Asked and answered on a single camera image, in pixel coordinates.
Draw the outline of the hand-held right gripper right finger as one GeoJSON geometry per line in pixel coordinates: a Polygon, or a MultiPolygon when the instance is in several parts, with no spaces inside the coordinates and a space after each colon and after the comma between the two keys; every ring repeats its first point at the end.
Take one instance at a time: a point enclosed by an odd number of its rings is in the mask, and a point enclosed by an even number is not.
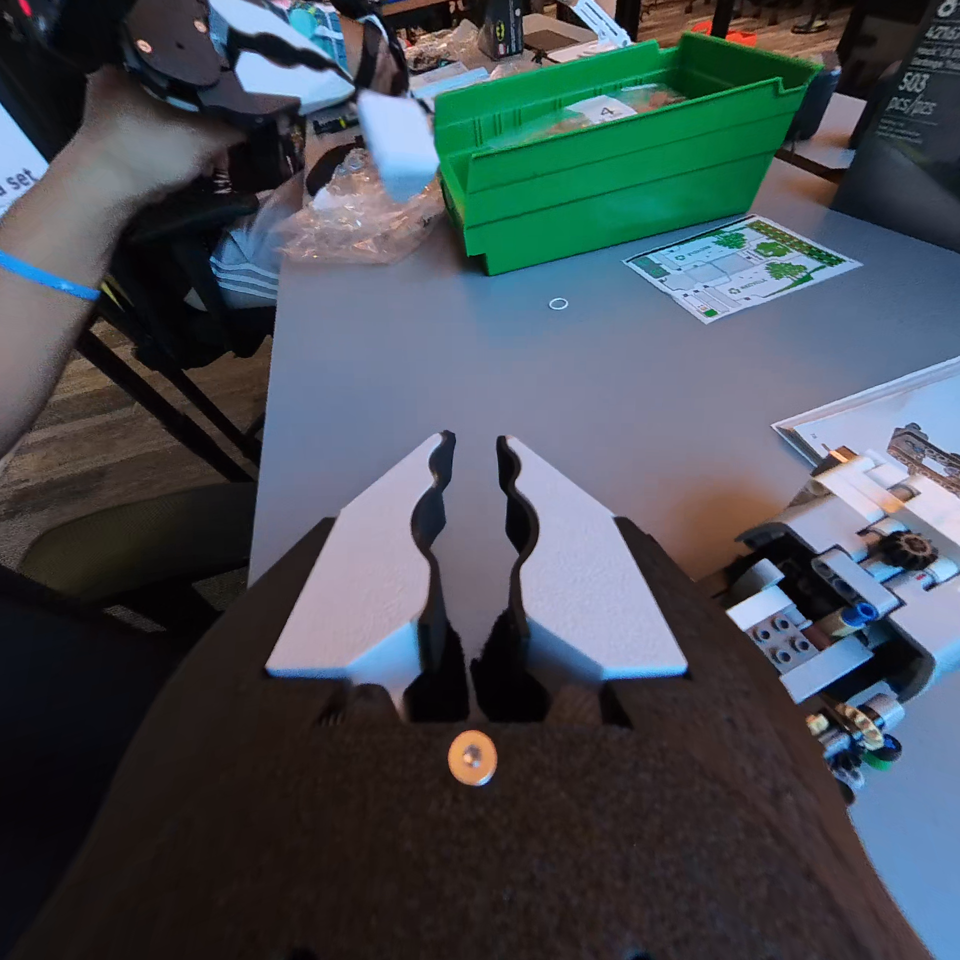
{"type": "Polygon", "coordinates": [[[688,660],[631,550],[639,530],[527,444],[496,441],[507,606],[471,663],[486,716],[546,716],[569,687],[684,676],[688,660]]]}

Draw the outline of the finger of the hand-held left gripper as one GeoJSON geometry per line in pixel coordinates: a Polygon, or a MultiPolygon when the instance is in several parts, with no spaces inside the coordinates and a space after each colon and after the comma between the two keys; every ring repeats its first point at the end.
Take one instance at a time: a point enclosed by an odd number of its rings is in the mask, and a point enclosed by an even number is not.
{"type": "Polygon", "coordinates": [[[293,99],[301,114],[354,94],[345,23],[326,2],[210,2],[210,40],[241,90],[293,99]]]}
{"type": "Polygon", "coordinates": [[[434,180],[440,167],[434,133],[420,101],[361,90],[357,114],[366,150],[396,203],[407,203],[434,180]]]}

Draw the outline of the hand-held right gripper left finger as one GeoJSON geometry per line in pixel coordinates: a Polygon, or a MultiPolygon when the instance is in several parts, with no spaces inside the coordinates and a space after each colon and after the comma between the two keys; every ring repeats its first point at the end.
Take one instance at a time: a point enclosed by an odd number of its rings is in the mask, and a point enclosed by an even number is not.
{"type": "Polygon", "coordinates": [[[433,545],[456,438],[432,434],[339,511],[265,663],[279,679],[386,690],[414,722],[466,719],[464,654],[433,545]]]}

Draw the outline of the lego truck model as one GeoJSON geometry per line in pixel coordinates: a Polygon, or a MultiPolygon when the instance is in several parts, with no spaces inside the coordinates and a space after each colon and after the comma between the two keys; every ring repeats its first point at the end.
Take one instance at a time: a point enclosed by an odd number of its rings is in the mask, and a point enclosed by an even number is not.
{"type": "Polygon", "coordinates": [[[707,589],[774,666],[851,806],[903,754],[906,704],[959,663],[958,456],[918,424],[831,450],[707,589]]]}

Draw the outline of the person's left forearm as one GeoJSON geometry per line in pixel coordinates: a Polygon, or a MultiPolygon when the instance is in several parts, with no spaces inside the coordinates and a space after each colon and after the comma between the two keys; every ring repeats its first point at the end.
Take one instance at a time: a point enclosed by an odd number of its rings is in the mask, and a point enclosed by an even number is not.
{"type": "MultiPolygon", "coordinates": [[[[120,234],[147,200],[122,196],[74,138],[2,218],[1,251],[100,289],[120,234]]],[[[2,269],[2,460],[54,392],[92,308],[2,269]]]]}

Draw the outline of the numbered bag of lego parts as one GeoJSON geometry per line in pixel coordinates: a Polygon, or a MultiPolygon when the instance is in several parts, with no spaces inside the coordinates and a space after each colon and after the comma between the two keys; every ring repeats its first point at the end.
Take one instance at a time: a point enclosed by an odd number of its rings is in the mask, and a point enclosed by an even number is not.
{"type": "Polygon", "coordinates": [[[549,136],[649,114],[687,101],[687,97],[658,81],[630,85],[565,106],[547,129],[549,136]]]}

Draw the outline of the black lego set box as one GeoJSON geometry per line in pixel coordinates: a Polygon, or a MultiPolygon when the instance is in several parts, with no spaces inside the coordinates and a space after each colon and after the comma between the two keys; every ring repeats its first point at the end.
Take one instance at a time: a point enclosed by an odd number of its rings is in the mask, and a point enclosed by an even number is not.
{"type": "Polygon", "coordinates": [[[959,251],[959,3],[928,2],[868,102],[831,207],[959,251]]]}

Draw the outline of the person's left hand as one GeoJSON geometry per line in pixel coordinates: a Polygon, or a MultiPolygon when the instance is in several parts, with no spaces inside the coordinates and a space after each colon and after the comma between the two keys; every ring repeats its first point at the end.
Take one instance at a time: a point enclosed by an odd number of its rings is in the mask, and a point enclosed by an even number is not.
{"type": "Polygon", "coordinates": [[[162,102],[123,69],[87,77],[75,142],[130,199],[155,198],[209,174],[246,134],[227,122],[162,102]]]}

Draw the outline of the crumpled clear plastic bag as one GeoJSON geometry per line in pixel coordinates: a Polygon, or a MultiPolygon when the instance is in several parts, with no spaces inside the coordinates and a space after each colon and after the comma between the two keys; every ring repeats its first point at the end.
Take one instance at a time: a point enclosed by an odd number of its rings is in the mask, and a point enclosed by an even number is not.
{"type": "Polygon", "coordinates": [[[360,138],[322,154],[305,185],[315,192],[270,232],[291,260],[393,265],[411,256],[446,212],[437,178],[413,198],[392,199],[360,138]]]}

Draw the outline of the black and yellow box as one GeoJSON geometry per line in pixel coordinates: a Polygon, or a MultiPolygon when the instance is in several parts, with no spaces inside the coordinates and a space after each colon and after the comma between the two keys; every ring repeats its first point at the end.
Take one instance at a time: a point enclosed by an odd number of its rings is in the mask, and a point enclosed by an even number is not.
{"type": "Polygon", "coordinates": [[[478,47],[494,62],[522,54],[524,50],[523,1],[484,1],[478,28],[478,47]]]}

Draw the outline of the green plastic bin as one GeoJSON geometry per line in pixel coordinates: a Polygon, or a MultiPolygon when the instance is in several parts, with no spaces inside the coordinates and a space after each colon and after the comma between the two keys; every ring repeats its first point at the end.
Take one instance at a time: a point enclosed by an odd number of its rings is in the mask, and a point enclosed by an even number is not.
{"type": "Polygon", "coordinates": [[[687,32],[440,94],[464,253],[496,276],[749,210],[821,65],[687,32]],[[549,135],[577,101],[659,82],[685,102],[549,135]]]}

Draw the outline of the olive chair seat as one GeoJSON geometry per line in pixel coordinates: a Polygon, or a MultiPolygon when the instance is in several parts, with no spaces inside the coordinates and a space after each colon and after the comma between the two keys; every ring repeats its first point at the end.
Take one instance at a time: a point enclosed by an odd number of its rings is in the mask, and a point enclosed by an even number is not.
{"type": "Polygon", "coordinates": [[[83,604],[246,568],[255,483],[196,486],[97,510],[41,534],[18,572],[83,604]]]}

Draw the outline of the black chair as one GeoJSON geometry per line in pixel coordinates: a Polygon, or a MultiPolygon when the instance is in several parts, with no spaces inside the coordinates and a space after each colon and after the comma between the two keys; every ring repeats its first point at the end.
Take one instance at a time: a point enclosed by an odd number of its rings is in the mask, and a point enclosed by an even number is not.
{"type": "Polygon", "coordinates": [[[226,176],[202,178],[147,206],[117,246],[78,353],[153,415],[180,444],[229,482],[254,478],[185,411],[156,391],[93,332],[109,324],[132,346],[133,359],[159,374],[250,464],[262,451],[253,426],[237,426],[190,378],[190,370],[233,355],[254,356],[274,332],[276,306],[229,306],[210,265],[217,243],[242,218],[258,213],[256,194],[226,186],[226,176]]]}

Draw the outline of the green and white sticker sheet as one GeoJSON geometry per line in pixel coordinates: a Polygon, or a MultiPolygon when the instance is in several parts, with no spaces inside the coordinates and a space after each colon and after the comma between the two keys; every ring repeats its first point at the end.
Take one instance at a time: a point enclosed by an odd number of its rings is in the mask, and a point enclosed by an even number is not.
{"type": "Polygon", "coordinates": [[[758,214],[636,253],[623,264],[705,325],[861,267],[758,214]]]}

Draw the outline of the small dark cylinder speaker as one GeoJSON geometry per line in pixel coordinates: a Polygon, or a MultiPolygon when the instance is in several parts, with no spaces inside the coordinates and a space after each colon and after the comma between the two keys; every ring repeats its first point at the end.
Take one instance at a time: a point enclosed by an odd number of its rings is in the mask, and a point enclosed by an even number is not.
{"type": "Polygon", "coordinates": [[[837,89],[841,72],[842,68],[838,64],[822,66],[810,79],[799,109],[787,130],[784,146],[808,141],[817,134],[837,89]]]}

